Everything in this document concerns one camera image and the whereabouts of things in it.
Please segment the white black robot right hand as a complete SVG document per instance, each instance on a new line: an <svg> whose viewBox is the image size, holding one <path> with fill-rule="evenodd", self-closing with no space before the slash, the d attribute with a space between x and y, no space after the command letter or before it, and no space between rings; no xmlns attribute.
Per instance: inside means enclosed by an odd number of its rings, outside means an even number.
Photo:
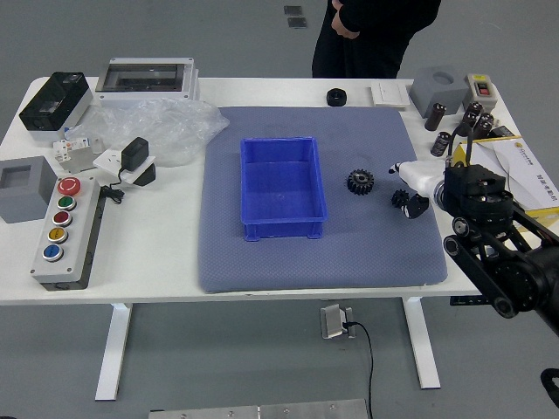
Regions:
<svg viewBox="0 0 559 419"><path fill-rule="evenodd" d="M391 205L400 209L409 219L421 216L431 203L443 209L445 162L443 160L397 162L389 173L397 173L415 194L398 189L391 197Z"/></svg>

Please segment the person's right hand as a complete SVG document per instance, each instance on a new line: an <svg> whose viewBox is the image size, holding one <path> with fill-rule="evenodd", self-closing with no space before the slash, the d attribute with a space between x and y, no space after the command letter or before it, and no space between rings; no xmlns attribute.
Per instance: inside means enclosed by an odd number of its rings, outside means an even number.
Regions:
<svg viewBox="0 0 559 419"><path fill-rule="evenodd" d="M333 21L332 21L332 24L331 24L331 26L335 30L335 32L339 36L347 38L347 39L357 38L359 36L359 32L350 31L342 23L341 15L340 15L340 10L342 9L342 3L339 0L332 0L331 4L335 9L335 15L333 17Z"/></svg>

